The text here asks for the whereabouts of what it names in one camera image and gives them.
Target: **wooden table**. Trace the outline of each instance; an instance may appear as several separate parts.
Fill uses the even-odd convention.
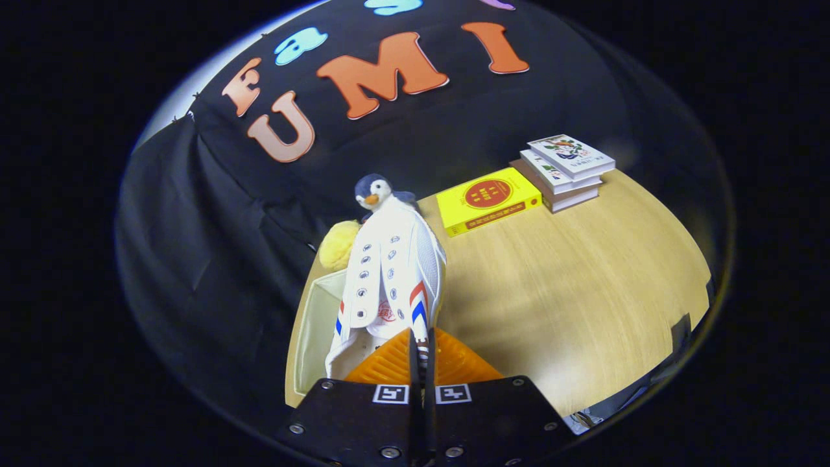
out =
[[[598,198],[573,208],[541,206],[453,238],[435,196],[419,201],[447,252],[438,326],[505,376],[532,378],[561,415],[648,373],[671,354],[671,327],[688,313],[694,329],[709,307],[709,269],[680,221],[619,170],[603,181]],[[300,301],[289,406],[302,400],[292,368],[305,300],[328,272],[315,260]]]

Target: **screw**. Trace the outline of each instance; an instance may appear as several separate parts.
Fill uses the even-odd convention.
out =
[[[459,455],[464,454],[464,448],[461,446],[456,446],[447,450],[446,453],[447,457],[458,457]]]
[[[401,456],[401,451],[395,448],[383,448],[380,450],[380,455],[387,459],[396,459]]]

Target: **blue letter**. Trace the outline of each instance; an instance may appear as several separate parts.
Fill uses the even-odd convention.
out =
[[[302,55],[303,52],[309,51],[325,42],[328,37],[328,34],[320,34],[316,27],[307,27],[285,39],[282,44],[274,49],[274,53],[276,54],[275,63],[277,65],[291,63],[294,59]]]
[[[400,12],[411,12],[421,5],[423,5],[422,0],[366,0],[364,3],[366,8],[377,8],[374,14],[384,17]]]

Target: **penguin plush toy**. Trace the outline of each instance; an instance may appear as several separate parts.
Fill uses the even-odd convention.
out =
[[[366,214],[360,220],[360,223],[365,223],[372,216],[372,213],[380,208],[382,201],[385,201],[389,196],[394,196],[399,201],[415,208],[419,214],[421,213],[421,210],[417,206],[414,193],[409,191],[393,191],[392,185],[382,175],[369,174],[358,180],[358,183],[354,186],[354,198],[365,209],[372,211]]]
[[[414,194],[393,191],[383,176],[370,174],[354,187],[354,196],[371,212],[349,255],[326,375],[347,380],[369,354],[407,328],[415,335],[422,370],[447,256]]]

